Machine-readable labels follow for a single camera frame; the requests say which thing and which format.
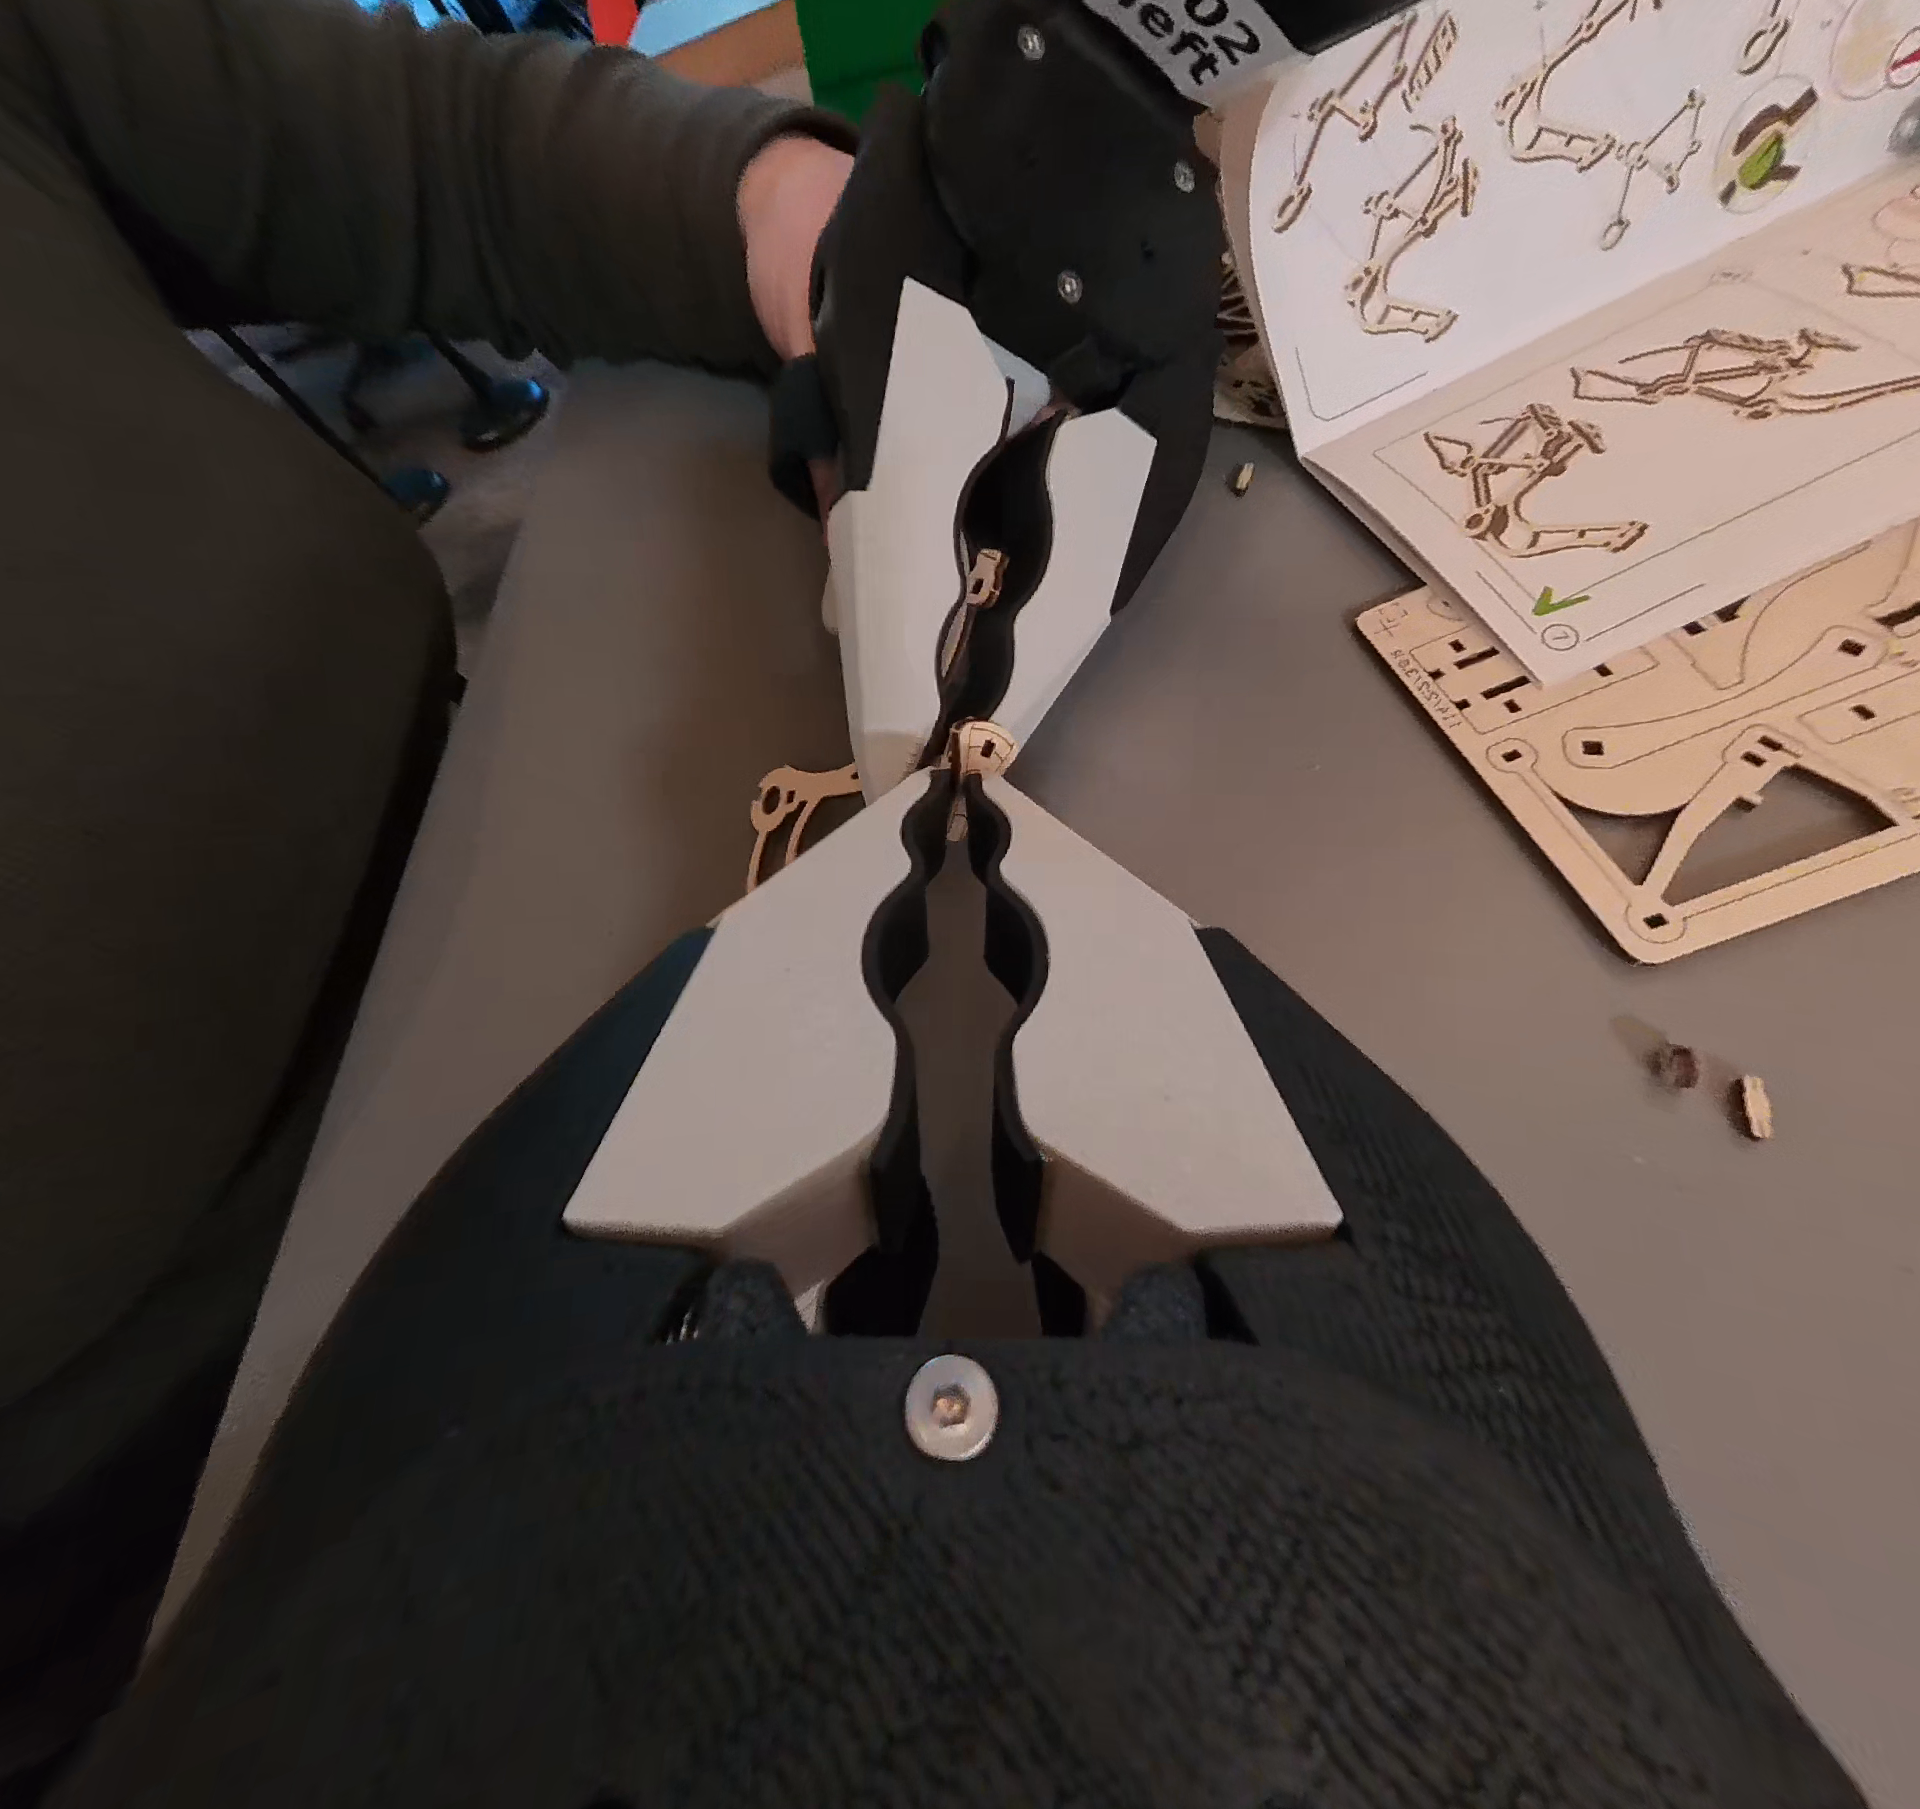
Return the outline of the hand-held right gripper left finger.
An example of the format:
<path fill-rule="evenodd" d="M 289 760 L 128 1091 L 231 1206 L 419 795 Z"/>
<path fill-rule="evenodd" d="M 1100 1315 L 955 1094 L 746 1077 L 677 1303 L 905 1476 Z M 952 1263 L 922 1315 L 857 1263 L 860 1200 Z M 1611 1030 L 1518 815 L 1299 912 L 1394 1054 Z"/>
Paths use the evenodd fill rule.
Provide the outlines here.
<path fill-rule="evenodd" d="M 917 1330 L 939 1258 L 898 997 L 958 780 L 922 768 L 723 911 L 567 1229 L 772 1263 L 839 1332 Z"/>

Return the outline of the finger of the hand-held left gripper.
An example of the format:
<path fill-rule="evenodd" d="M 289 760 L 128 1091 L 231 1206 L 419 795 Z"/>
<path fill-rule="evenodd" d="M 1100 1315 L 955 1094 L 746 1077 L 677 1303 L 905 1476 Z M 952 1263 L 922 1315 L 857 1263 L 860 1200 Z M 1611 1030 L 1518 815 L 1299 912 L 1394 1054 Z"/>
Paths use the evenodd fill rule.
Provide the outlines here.
<path fill-rule="evenodd" d="M 971 313 L 905 280 L 877 446 L 828 519 L 829 585 L 861 797 L 922 760 L 966 617 L 961 511 L 977 468 L 1052 403 L 1042 371 Z"/>
<path fill-rule="evenodd" d="M 971 613 L 958 716 L 1020 744 L 1105 634 L 1131 548 L 1131 421 L 1117 409 L 1056 416 L 995 451 L 961 523 L 1004 556 L 999 596 Z"/>

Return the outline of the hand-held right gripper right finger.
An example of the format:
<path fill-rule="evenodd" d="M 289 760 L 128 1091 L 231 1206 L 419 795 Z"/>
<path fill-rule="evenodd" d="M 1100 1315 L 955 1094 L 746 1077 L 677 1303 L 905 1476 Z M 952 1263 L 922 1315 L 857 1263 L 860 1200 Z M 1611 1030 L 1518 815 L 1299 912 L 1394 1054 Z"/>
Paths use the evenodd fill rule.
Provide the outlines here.
<path fill-rule="evenodd" d="M 991 1169 L 1045 1334 L 1140 1269 L 1324 1242 L 1342 1210 L 1201 928 L 1001 780 L 968 780 L 984 958 L 1011 1001 Z"/>

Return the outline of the person's left forearm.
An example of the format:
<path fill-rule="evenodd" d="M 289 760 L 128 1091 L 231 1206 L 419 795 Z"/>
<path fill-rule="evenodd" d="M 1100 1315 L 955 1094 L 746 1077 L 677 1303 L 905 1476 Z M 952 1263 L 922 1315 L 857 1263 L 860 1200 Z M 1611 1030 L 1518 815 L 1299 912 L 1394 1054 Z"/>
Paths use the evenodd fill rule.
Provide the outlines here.
<path fill-rule="evenodd" d="M 5 0 L 8 165 L 216 304 L 353 338 L 768 373 L 737 190 L 779 135 L 853 143 L 630 49 L 351 0 Z"/>

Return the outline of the laser-cut wooden parts sheet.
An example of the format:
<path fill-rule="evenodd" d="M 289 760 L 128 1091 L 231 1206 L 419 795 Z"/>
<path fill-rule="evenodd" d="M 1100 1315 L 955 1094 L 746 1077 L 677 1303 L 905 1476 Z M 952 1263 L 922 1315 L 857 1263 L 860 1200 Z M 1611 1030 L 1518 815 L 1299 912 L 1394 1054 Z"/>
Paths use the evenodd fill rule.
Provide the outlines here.
<path fill-rule="evenodd" d="M 1632 961 L 1660 965 L 1915 874 L 1915 519 L 1548 687 L 1455 599 L 1358 634 Z M 1733 873 L 1790 778 L 1855 828 Z"/>

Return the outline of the person's left hand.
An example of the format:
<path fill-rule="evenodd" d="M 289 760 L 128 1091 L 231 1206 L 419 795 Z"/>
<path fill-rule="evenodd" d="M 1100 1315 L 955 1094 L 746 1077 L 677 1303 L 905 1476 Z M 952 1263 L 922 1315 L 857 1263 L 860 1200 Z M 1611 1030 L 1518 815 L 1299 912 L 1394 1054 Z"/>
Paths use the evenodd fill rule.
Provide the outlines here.
<path fill-rule="evenodd" d="M 814 261 L 854 167 L 850 151 L 779 135 L 745 165 L 737 215 L 746 286 L 779 361 L 814 350 Z"/>

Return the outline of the wooden spoked wheel part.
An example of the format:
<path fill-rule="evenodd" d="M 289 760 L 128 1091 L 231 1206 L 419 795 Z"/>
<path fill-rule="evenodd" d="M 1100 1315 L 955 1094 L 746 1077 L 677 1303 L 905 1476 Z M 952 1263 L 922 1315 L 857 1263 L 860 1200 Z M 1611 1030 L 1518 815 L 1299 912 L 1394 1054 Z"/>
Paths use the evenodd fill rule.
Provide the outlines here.
<path fill-rule="evenodd" d="M 1224 425 L 1288 434 L 1280 384 L 1256 316 L 1232 251 L 1224 249 L 1217 302 L 1222 355 L 1214 376 L 1211 414 Z"/>

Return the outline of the wooden linkage part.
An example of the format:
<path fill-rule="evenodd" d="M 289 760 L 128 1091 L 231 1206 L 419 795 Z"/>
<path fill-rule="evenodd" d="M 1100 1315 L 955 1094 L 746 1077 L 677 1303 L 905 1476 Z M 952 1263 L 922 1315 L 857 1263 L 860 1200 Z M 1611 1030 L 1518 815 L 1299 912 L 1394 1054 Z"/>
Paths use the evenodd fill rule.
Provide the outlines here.
<path fill-rule="evenodd" d="M 850 800 L 861 800 L 857 763 L 836 768 L 799 768 L 793 764 L 769 768 L 751 804 L 755 842 L 749 854 L 745 892 L 755 892 L 769 874 L 797 863 L 821 808 Z"/>

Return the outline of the black office chair base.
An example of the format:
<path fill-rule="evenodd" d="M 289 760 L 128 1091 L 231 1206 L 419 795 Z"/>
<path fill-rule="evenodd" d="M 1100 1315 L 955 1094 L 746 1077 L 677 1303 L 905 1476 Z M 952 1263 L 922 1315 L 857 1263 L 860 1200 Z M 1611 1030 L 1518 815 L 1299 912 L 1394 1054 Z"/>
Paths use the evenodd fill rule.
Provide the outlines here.
<path fill-rule="evenodd" d="M 418 524 L 432 520 L 451 495 L 451 481 L 428 466 L 398 466 L 379 472 L 359 449 L 359 438 L 372 423 L 372 411 L 361 401 L 361 390 L 367 374 L 377 365 L 402 362 L 407 346 L 357 343 L 348 376 L 342 384 L 340 407 L 347 431 L 336 428 L 323 413 L 311 403 L 277 366 L 275 355 L 266 355 L 252 339 L 234 324 L 205 324 L 191 330 L 195 338 L 208 335 L 219 341 L 241 371 L 252 374 L 266 394 L 294 414 L 323 446 L 337 453 L 348 466 L 372 481 L 387 500 L 395 500 Z M 468 451 L 501 451 L 521 441 L 540 425 L 550 407 L 550 392 L 530 376 L 503 376 L 480 366 L 462 348 L 446 339 L 445 333 L 421 330 L 419 339 L 468 386 L 468 409 L 459 419 L 461 443 Z"/>

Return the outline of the white instruction booklet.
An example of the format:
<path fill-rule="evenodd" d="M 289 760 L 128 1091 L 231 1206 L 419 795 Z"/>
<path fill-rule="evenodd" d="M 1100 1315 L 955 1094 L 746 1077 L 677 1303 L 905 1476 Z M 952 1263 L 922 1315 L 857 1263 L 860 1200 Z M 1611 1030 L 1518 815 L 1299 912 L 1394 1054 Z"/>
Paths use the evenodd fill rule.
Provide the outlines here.
<path fill-rule="evenodd" d="M 1915 511 L 1915 0 L 1419 0 L 1270 79 L 1294 451 L 1543 681 Z"/>

